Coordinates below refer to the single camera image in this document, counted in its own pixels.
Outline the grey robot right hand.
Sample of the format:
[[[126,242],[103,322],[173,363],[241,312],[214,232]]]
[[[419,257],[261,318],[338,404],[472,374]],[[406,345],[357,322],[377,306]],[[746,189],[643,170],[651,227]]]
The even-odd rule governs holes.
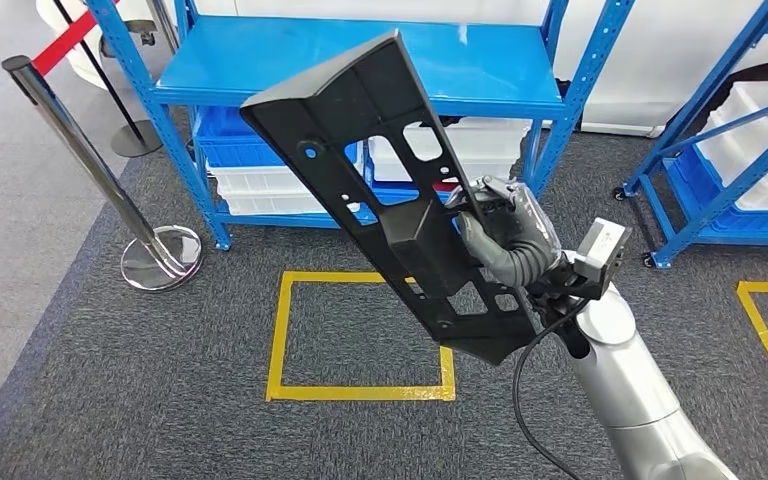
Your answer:
[[[466,187],[455,187],[446,205],[464,203],[469,193],[480,206],[495,210],[485,223],[469,211],[459,212],[459,233],[469,254],[500,283],[527,287],[560,262],[558,235],[526,184],[484,176]]]

